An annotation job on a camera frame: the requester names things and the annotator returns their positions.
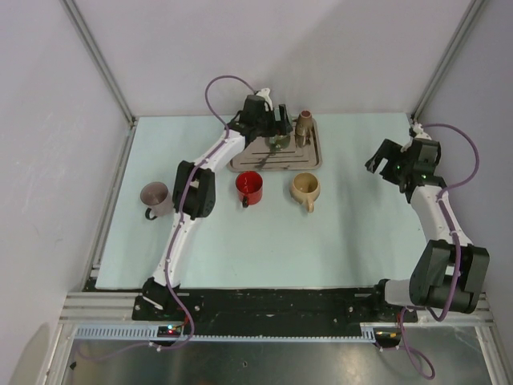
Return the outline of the mauve ceramic cup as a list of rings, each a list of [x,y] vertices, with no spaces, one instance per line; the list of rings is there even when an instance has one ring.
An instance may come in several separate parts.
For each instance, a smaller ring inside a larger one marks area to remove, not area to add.
[[[140,192],[139,198],[147,207],[145,218],[149,221],[173,212],[172,196],[163,182],[154,181],[145,185]]]

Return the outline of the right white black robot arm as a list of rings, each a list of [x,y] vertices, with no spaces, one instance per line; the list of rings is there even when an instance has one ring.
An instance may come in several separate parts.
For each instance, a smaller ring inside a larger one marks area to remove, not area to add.
[[[410,278],[383,279],[383,294],[370,302],[371,314],[387,322],[399,306],[472,313],[479,301],[490,261],[486,249],[463,232],[449,202],[446,182],[435,170],[441,157],[439,142],[415,138],[408,147],[385,139],[366,161],[369,172],[398,186],[416,212],[426,239]]]

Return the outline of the red ceramic mug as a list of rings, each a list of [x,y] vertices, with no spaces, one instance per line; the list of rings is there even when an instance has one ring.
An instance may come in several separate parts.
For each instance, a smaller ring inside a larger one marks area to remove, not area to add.
[[[238,198],[243,208],[256,205],[263,196],[263,179],[254,171],[242,172],[235,182]]]

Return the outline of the green ceramic mug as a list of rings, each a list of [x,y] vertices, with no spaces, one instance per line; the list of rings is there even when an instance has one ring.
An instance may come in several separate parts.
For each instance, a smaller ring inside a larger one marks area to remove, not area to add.
[[[277,152],[286,149],[289,144],[291,137],[290,136],[273,136],[266,138],[266,144],[270,148],[271,151]]]

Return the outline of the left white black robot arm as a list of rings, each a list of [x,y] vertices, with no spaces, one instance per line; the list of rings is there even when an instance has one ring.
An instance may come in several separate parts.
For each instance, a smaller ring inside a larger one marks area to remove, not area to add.
[[[285,136],[292,124],[284,104],[273,106],[270,89],[247,95],[244,105],[227,123],[221,137],[205,154],[176,170],[172,191],[172,231],[153,275],[143,284],[142,298],[161,320],[172,318],[180,306],[172,290],[180,285],[185,250],[194,228],[208,217],[216,203],[216,172],[242,153],[254,140]]]

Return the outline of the beige ceramic mug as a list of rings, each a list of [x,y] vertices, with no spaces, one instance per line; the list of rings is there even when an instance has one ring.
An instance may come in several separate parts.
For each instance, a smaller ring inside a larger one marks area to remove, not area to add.
[[[312,213],[314,203],[320,196],[321,185],[312,173],[302,172],[293,178],[289,186],[289,192],[299,205],[305,207],[307,213]]]

